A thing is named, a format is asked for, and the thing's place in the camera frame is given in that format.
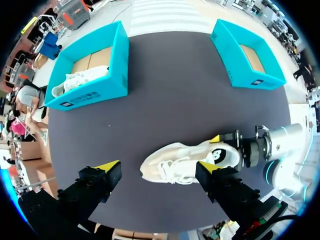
sticker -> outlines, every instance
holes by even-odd
[[[222,148],[217,148],[212,151],[212,157],[214,160],[214,164],[221,163],[227,156],[227,151]]]
[[[68,108],[68,107],[73,106],[74,104],[72,104],[72,103],[70,103],[70,102],[65,101],[65,102],[63,102],[63,103],[60,103],[60,105]]]
[[[255,80],[253,83],[251,83],[251,85],[259,85],[259,84],[262,84],[264,81],[263,80]]]

black mat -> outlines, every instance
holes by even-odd
[[[290,124],[283,87],[232,88],[208,34],[162,32],[130,38],[129,95],[68,112],[51,109],[49,140],[58,184],[66,188],[85,166],[122,162],[122,180],[90,220],[148,233],[171,233],[227,219],[199,184],[152,183],[140,177],[144,159],[174,142],[197,145],[221,132]],[[272,188],[263,164],[241,172],[261,195]]]

brown box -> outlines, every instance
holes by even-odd
[[[36,172],[37,172],[37,175],[38,175],[40,181],[51,179],[56,176],[55,170],[52,167],[52,165],[41,167]],[[57,183],[56,179],[42,183],[42,187],[44,188],[44,190],[48,194],[50,194],[51,196],[53,196],[56,199],[58,198],[57,191],[58,191],[59,187],[58,187],[58,183]]]
[[[11,159],[16,159],[16,147],[14,144],[10,145],[10,154],[11,154]]]
[[[92,53],[73,64],[71,73],[85,71],[99,66],[109,66],[111,58],[112,46],[104,48],[100,51]]]
[[[41,159],[41,148],[38,141],[20,141],[17,148],[21,160]]]
[[[48,61],[48,58],[42,55],[41,53],[39,53],[34,60],[33,66],[36,69],[40,69],[47,61]]]
[[[251,47],[245,46],[240,44],[240,47],[242,48],[244,54],[248,58],[248,61],[252,67],[253,70],[261,72],[261,73],[266,73],[264,66],[262,65],[256,51],[252,49]]]
[[[21,167],[25,168],[25,174],[27,175],[26,177],[29,179],[30,184],[35,184],[40,181],[37,174],[38,169],[51,166],[51,163],[42,159],[19,161],[19,163]]]

cyan plastic bin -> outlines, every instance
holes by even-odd
[[[218,19],[210,38],[233,87],[274,90],[286,83],[275,55],[260,36],[241,26]],[[253,70],[240,45],[255,51],[265,73]]]
[[[87,82],[54,98],[52,88],[66,80],[78,60],[112,46],[108,75]],[[128,95],[129,39],[117,21],[103,26],[72,43],[60,52],[54,65],[44,104],[61,111]]]

cable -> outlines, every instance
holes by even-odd
[[[114,19],[112,20],[112,22],[111,23],[113,23],[116,19],[117,19],[117,17],[120,15],[120,14],[122,14],[125,10],[127,10],[128,8],[130,8],[131,6],[132,6],[132,2],[123,2],[123,3],[120,3],[120,4],[118,4],[118,5],[114,5],[114,3],[111,5],[111,7],[117,7],[117,6],[120,6],[120,5],[123,5],[123,4],[129,4],[129,6],[127,6],[125,9],[123,9],[121,12],[119,12],[115,17],[114,17]]]

